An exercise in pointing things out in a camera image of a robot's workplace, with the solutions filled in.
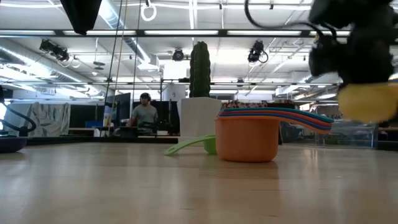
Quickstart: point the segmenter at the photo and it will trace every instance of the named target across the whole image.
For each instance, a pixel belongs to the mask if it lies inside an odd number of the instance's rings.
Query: gray t-shirt
[[[137,119],[138,126],[142,124],[142,122],[155,123],[157,121],[157,110],[151,105],[138,105],[134,108],[132,116]]]

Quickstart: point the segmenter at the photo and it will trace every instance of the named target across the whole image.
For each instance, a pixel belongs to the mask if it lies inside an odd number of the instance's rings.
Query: black hose
[[[318,28],[316,27],[316,25],[311,24],[311,23],[309,23],[309,22],[304,22],[304,21],[301,21],[301,22],[300,22],[300,21],[298,21],[298,22],[291,22],[291,23],[288,23],[288,24],[281,24],[281,25],[274,25],[274,26],[269,26],[269,25],[260,24],[260,23],[256,22],[256,21],[251,17],[251,14],[250,14],[250,12],[249,12],[249,1],[250,1],[250,0],[244,0],[244,13],[245,13],[247,19],[249,20],[249,22],[250,22],[252,25],[256,26],[256,27],[259,27],[259,28],[262,28],[262,29],[268,29],[268,30],[270,30],[270,29],[282,29],[282,28],[287,28],[287,27],[292,27],[292,26],[305,25],[305,26],[309,26],[309,27],[311,27],[313,30],[315,30],[315,31],[317,32],[317,34],[318,34],[320,37],[323,37],[322,31],[321,31],[320,29],[318,29]]]
[[[37,127],[37,126],[36,126],[36,123],[35,123],[32,119],[28,118],[27,116],[25,116],[25,115],[23,115],[23,114],[20,114],[20,113],[14,111],[14,110],[11,109],[10,107],[8,107],[8,106],[4,103],[3,100],[1,100],[0,103],[3,104],[3,105],[7,108],[7,110],[9,110],[10,112],[14,113],[15,115],[17,115],[17,116],[19,116],[19,117],[21,117],[21,118],[24,118],[25,120],[27,120],[27,121],[32,125],[32,127],[31,127],[31,128],[28,128],[28,129],[18,128],[17,126],[14,126],[14,125],[8,123],[7,121],[5,121],[5,120],[3,120],[3,119],[0,119],[0,122],[2,122],[2,124],[3,124],[4,126],[7,126],[8,128],[11,128],[11,129],[13,129],[13,130],[15,130],[15,131],[23,131],[23,132],[27,132],[27,133],[32,132],[32,131],[34,131],[34,130],[36,129],[36,127]]]

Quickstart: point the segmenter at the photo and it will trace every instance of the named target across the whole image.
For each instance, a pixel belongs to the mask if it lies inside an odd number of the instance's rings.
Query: yellow object
[[[396,84],[348,85],[338,95],[340,111],[345,118],[364,123],[387,121],[397,112]]]

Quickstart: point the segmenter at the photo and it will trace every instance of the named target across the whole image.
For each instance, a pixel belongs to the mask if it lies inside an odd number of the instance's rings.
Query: computer monitor
[[[115,103],[119,102],[119,112],[118,112],[119,119],[130,118],[130,110],[131,110],[130,100],[131,100],[131,93],[125,93],[115,96]],[[112,101],[113,101],[113,96],[109,96],[106,98],[107,103],[112,103]]]

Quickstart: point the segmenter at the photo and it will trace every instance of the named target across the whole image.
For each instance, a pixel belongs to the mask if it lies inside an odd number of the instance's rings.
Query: spotlight
[[[173,54],[173,60],[176,62],[181,62],[184,59],[184,53],[182,52],[182,49],[175,49],[175,52]]]
[[[67,62],[69,61],[68,49],[60,47],[57,44],[51,43],[50,40],[42,40],[39,49],[43,53],[50,53],[51,56],[55,57],[58,61]]]
[[[239,78],[237,83],[244,83],[243,78]]]
[[[261,61],[260,58],[262,55],[265,55],[267,59]],[[256,40],[253,47],[250,49],[248,61],[249,63],[256,63],[256,62],[266,63],[268,61],[268,54],[264,51],[264,44],[262,43],[261,40]]]

